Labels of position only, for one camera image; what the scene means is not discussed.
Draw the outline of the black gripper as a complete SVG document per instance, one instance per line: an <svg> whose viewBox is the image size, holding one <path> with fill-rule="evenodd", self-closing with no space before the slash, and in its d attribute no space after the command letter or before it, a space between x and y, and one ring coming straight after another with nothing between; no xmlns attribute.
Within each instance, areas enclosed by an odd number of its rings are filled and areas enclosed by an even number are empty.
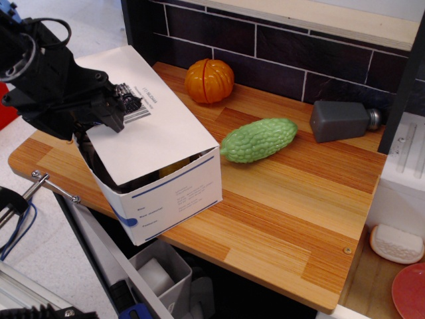
<svg viewBox="0 0 425 319"><path fill-rule="evenodd" d="M69 140L74 132L106 125L124 129L125 106L108 75L77 65L67 47L70 26L58 38L45 19L22 19L14 6L1 7L1 81L12 84L5 106L56 138Z"/></svg>

